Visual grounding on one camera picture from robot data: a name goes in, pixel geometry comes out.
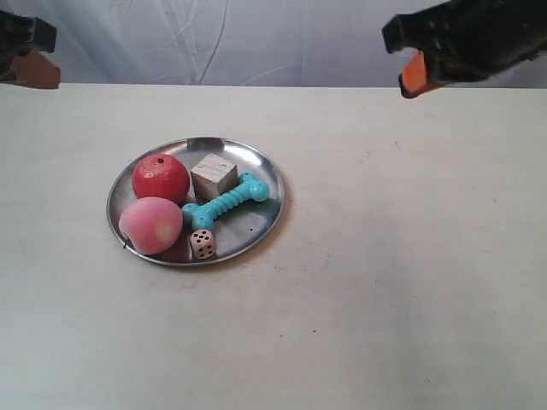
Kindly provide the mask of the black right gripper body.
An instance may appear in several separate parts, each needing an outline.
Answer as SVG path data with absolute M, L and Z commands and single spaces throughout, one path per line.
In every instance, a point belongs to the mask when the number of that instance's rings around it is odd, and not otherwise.
M 480 82 L 546 51 L 546 2 L 447 1 L 392 17 L 385 48 L 425 57 L 430 83 Z

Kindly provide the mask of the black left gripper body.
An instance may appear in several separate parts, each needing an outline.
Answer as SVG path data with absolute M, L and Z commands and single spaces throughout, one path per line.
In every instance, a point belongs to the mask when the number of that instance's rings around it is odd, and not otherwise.
M 44 56 L 56 48 L 57 29 L 38 17 L 1 11 L 1 80 L 15 56 L 36 50 Z

